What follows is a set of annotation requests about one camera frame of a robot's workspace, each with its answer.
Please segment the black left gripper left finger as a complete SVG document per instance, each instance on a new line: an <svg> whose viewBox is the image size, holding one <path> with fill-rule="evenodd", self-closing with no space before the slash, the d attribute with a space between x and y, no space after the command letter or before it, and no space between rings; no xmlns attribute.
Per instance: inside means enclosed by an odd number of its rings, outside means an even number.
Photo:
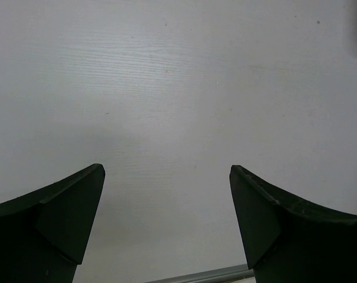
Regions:
<svg viewBox="0 0 357 283"><path fill-rule="evenodd" d="M0 203L0 282L72 282L105 181L101 164Z"/></svg>

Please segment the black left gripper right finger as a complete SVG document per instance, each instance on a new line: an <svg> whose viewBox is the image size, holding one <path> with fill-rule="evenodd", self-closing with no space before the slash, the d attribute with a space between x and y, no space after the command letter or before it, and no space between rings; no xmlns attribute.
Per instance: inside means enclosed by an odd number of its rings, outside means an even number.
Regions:
<svg viewBox="0 0 357 283"><path fill-rule="evenodd" d="M312 203L239 165L229 180L257 282L357 282L357 215Z"/></svg>

